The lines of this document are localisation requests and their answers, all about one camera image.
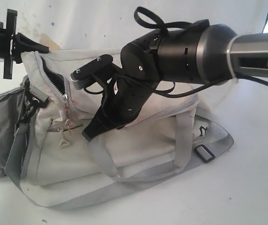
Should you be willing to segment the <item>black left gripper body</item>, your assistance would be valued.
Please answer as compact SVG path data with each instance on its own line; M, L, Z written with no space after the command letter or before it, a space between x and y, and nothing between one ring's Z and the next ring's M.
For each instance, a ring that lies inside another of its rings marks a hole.
M8 9L6 17L6 27L0 21L0 59L4 60L3 78L12 78L13 55L12 45L16 30L17 11Z

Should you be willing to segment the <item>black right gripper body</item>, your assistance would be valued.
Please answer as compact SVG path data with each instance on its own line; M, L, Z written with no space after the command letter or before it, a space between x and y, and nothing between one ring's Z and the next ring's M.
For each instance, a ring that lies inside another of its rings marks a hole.
M120 77L102 77L105 98L101 102L100 123L103 127L123 127L133 122L142 106L156 89L158 81L130 80Z

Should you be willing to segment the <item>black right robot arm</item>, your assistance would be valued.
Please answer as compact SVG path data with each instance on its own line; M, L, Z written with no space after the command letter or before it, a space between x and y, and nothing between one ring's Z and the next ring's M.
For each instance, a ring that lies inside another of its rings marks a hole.
M133 122L162 81L199 84L204 90L233 79L268 78L268 33L238 36L202 21L185 30L152 31L128 43L121 65L104 54L81 68L103 88L101 106L82 134L86 140Z

